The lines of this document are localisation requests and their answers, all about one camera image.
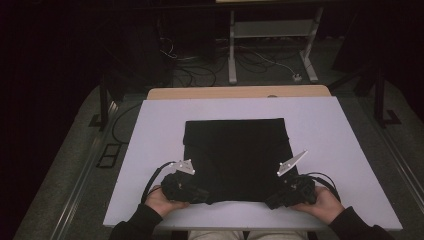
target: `white tabletop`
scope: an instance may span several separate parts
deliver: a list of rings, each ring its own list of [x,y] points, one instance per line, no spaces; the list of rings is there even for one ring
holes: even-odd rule
[[[182,99],[144,101],[109,204],[104,225],[127,221],[137,209],[153,172],[183,160],[188,120],[284,118],[293,154],[308,149],[299,173],[321,172],[335,182],[344,206],[353,206],[370,225],[402,226],[378,183],[335,97]],[[160,184],[165,168],[154,184]],[[321,229],[313,217],[264,203],[192,204],[171,213],[161,229]]]

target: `black fabric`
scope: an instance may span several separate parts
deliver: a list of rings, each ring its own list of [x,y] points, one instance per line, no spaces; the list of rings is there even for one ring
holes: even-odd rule
[[[378,225],[368,226],[356,214],[352,207],[346,208],[329,227],[337,234],[340,240],[391,240],[394,239],[388,232]]]
[[[184,159],[196,174],[191,184],[209,191],[207,203],[263,202],[294,167],[277,176],[280,162],[293,157],[284,119],[187,121]]]
[[[113,228],[109,239],[151,239],[154,228],[162,220],[155,210],[147,205],[139,204],[137,211],[128,222],[122,221]]]

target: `black sleeve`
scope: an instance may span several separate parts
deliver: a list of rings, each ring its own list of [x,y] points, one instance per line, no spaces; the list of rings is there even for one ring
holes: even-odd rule
[[[162,217],[157,212],[140,204],[128,222],[120,222],[113,228],[109,239],[150,239],[153,229],[161,221]]]
[[[390,240],[394,239],[380,226],[368,226],[352,207],[347,208],[329,225],[340,240]]]

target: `person's right hand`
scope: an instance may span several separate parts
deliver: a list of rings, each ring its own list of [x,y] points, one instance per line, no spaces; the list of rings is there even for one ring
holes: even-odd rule
[[[162,218],[174,210],[183,209],[190,205],[188,202],[169,201],[160,186],[152,188],[145,204],[155,210]]]
[[[299,203],[291,208],[297,211],[306,212],[329,225],[341,212],[343,205],[325,187],[315,187],[317,201],[313,205]]]

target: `wire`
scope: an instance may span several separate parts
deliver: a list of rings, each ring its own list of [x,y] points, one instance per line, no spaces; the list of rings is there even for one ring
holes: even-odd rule
[[[118,121],[119,121],[119,119],[121,119],[125,114],[127,114],[129,111],[131,111],[131,110],[133,110],[133,109],[135,109],[135,108],[137,108],[137,107],[139,107],[139,106],[141,106],[141,104],[142,103],[138,103],[138,104],[136,104],[135,106],[132,106],[132,107],[130,107],[129,109],[127,109],[125,112],[123,112],[121,115],[119,115],[119,117],[115,120],[115,122],[113,123],[113,126],[112,126],[112,137],[113,137],[113,139],[115,139],[115,141],[117,141],[118,143],[120,143],[120,144],[129,144],[129,142],[124,142],[124,141],[121,141],[121,140],[119,140],[117,137],[116,137],[116,134],[115,134],[115,127],[116,127],[116,124],[118,123]]]
[[[164,50],[159,51],[172,59],[177,59],[178,56],[172,53],[172,51],[174,51],[174,43],[172,42],[172,40],[169,38],[161,38],[161,40],[167,40],[171,44],[171,49],[168,52],[165,52]]]
[[[248,71],[248,72],[251,72],[251,73],[265,73],[266,71],[268,71],[268,68],[267,67],[265,67],[265,66],[261,66],[261,65],[253,65],[253,66],[255,66],[255,67],[261,67],[261,68],[263,68],[264,70],[261,70],[261,71],[254,71],[254,70],[251,70],[251,69],[249,69],[249,68],[247,68],[244,64],[248,64],[248,63],[245,63],[244,61],[242,61],[242,60],[240,60],[239,58],[235,58],[235,61],[240,65],[240,67],[242,67],[242,68],[244,68],[246,71]]]
[[[245,61],[247,64],[251,64],[251,65],[255,65],[255,66],[263,66],[265,68],[269,67],[269,66],[265,65],[265,63],[267,63],[266,61],[264,61],[264,60],[260,60],[259,62],[254,61],[253,59],[247,57],[245,54],[241,55],[240,58],[243,58],[244,59],[243,61]]]
[[[158,189],[161,189],[162,187],[161,186],[159,186],[159,187],[157,187],[157,188],[155,188],[155,189],[152,189],[148,194],[147,194],[147,197],[148,196],[150,196],[150,194],[152,194],[154,191],[156,191],[156,190],[158,190]]]
[[[324,177],[326,177],[328,180],[330,180],[331,184],[333,184],[333,187],[337,190],[337,188],[336,188],[336,184],[334,184],[333,180],[332,180],[329,176],[325,175],[324,173],[311,172],[311,173],[308,173],[308,174],[306,174],[306,175],[308,175],[308,176],[310,176],[310,175],[321,175],[321,176],[324,176]]]
[[[220,55],[217,57],[217,59],[220,59],[224,56],[227,56],[227,54]],[[180,78],[182,77],[181,75],[174,75],[174,77],[181,83],[183,87],[213,87],[216,85],[216,81],[217,81],[216,74],[222,71],[222,69],[224,69],[226,63],[227,63],[227,58],[225,58],[225,60],[222,61],[222,64],[219,65],[217,70],[212,70],[211,68],[205,67],[205,66],[211,65],[211,63],[200,63],[200,65],[193,65],[193,64],[186,65],[184,63],[178,64],[175,70],[185,72],[187,75],[184,75],[184,76],[189,76],[190,81],[188,84],[184,84],[182,79]],[[200,76],[200,77],[211,76],[212,83],[206,84],[206,85],[200,85],[198,84],[198,78],[196,76]]]
[[[261,54],[259,54],[259,53],[257,53],[257,52],[255,52],[255,51],[253,51],[253,50],[251,50],[251,49],[249,49],[249,48],[247,48],[247,47],[244,47],[244,46],[238,46],[239,48],[243,48],[243,49],[246,49],[246,50],[248,50],[248,51],[250,51],[250,52],[252,52],[253,54],[255,54],[255,55],[257,55],[258,57],[260,57],[261,59],[263,59],[264,61],[267,61],[267,62],[269,62],[269,63],[272,63],[272,64],[275,64],[275,65],[278,65],[278,66],[281,66],[281,67],[285,67],[285,68],[287,68],[288,70],[290,70],[292,73],[293,73],[293,75],[295,75],[296,73],[289,67],[289,66],[287,66],[287,65],[284,65],[284,64],[281,64],[281,63],[278,63],[278,62],[276,62],[276,61],[271,61],[271,60],[269,60],[269,59],[267,59],[267,58],[265,58],[265,57],[263,57]]]
[[[162,166],[160,166],[159,168],[156,169],[156,171],[153,173],[152,177],[150,178],[149,182],[147,183],[146,187],[144,188],[143,196],[141,197],[141,203],[145,203],[149,194],[151,192],[157,190],[157,189],[154,189],[149,193],[149,190],[152,187],[152,184],[155,181],[156,177],[159,175],[159,173],[162,171],[162,169],[164,169],[166,166],[168,166],[171,163],[175,163],[175,162],[167,162],[167,163],[163,164]]]
[[[186,58],[177,58],[175,60],[177,61],[189,61],[189,60],[193,60],[193,59],[199,59],[199,56],[193,56],[193,57],[186,57]]]
[[[256,50],[260,50],[257,45],[255,45],[254,47],[256,48]],[[271,57],[271,59],[274,59],[275,60],[277,58],[278,54],[283,52],[283,48],[284,48],[284,46],[283,45],[280,45],[280,49],[278,49],[276,51],[277,53],[273,57]],[[278,60],[287,60],[287,59],[290,59],[290,58],[293,58],[293,57],[298,56],[299,53],[300,53],[300,50],[296,49],[296,52],[294,54],[289,55],[289,56],[285,56],[285,57],[279,57]]]

